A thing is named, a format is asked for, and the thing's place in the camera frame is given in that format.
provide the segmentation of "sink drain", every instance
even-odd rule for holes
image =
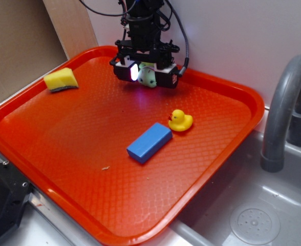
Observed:
[[[280,231],[276,213],[261,203],[245,203],[236,208],[231,214],[230,226],[237,238],[251,245],[267,244]]]

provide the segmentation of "tray rim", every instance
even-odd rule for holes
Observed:
[[[90,59],[106,56],[114,57],[116,55],[116,47],[113,46],[100,46],[86,50],[73,59],[63,63],[61,66],[56,68],[54,71],[62,69],[64,67],[69,67],[75,69],[81,64],[87,62]],[[196,78],[202,78],[208,81],[208,83],[191,83],[189,81],[199,81]],[[145,233],[130,236],[121,237],[112,234],[108,229],[106,229],[101,223],[99,223],[95,218],[87,213],[83,213],[81,210],[76,209],[79,204],[74,202],[70,203],[68,200],[70,198],[60,190],[56,185],[54,189],[44,190],[41,189],[47,196],[49,196],[56,204],[58,204],[62,209],[64,209],[74,220],[76,220],[81,226],[83,226],[93,237],[102,243],[110,245],[135,245],[143,243],[155,235],[163,231],[170,222],[172,222],[179,212],[187,205],[184,201],[191,200],[197,192],[206,184],[209,178],[216,172],[218,168],[224,163],[224,161],[234,152],[234,150],[242,143],[242,141],[250,134],[254,127],[260,122],[264,114],[264,102],[260,95],[253,90],[244,85],[240,85],[225,79],[221,79],[212,75],[208,75],[199,71],[188,69],[184,76],[182,77],[183,83],[192,84],[194,86],[201,87],[203,89],[219,93],[221,95],[236,99],[243,104],[245,104],[251,111],[251,120],[247,125],[237,134],[237,136],[228,144],[228,146],[218,155],[218,157],[210,164],[206,172],[204,172],[190,187],[187,192],[177,201],[177,203],[171,208],[167,214],[160,220],[153,228],[146,231]],[[16,108],[20,107],[23,103],[27,102],[30,98],[37,95],[40,91],[46,89],[43,78],[37,80],[35,83],[29,85],[18,94],[14,95],[12,98],[0,105],[0,120],[3,119],[10,112],[15,110],[15,107],[10,107],[12,102],[15,101],[18,105]],[[0,140],[0,152],[8,158],[13,163],[19,163],[23,168],[19,168],[23,173],[25,168],[31,167],[27,166],[24,162],[24,158],[17,153],[14,149],[8,146],[5,142]],[[32,170],[29,173],[29,178],[33,180],[38,179],[38,188],[48,187],[49,184],[47,180],[38,178],[39,174],[36,170]]]

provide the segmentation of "stainless steel sink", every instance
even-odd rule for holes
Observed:
[[[284,168],[269,173],[262,140],[252,132],[179,215],[197,244],[301,246],[301,148],[287,144]]]

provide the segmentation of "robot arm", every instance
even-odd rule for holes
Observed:
[[[172,56],[172,53],[178,53],[180,48],[174,45],[172,40],[169,43],[160,40],[161,32],[170,27],[169,18],[160,11],[164,1],[175,14],[186,40],[186,60],[181,70],[174,63]],[[132,76],[133,69],[138,68],[141,63],[154,64],[157,86],[175,88],[189,60],[187,38],[175,10],[168,0],[126,0],[125,2],[126,6],[123,0],[119,0],[119,4],[124,6],[121,23],[125,30],[123,39],[115,42],[118,53],[110,61],[114,74],[120,80],[135,81],[135,76]]]

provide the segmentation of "yellow sponge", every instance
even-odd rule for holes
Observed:
[[[47,88],[52,91],[61,91],[68,88],[78,88],[78,82],[70,68],[63,68],[44,77]]]

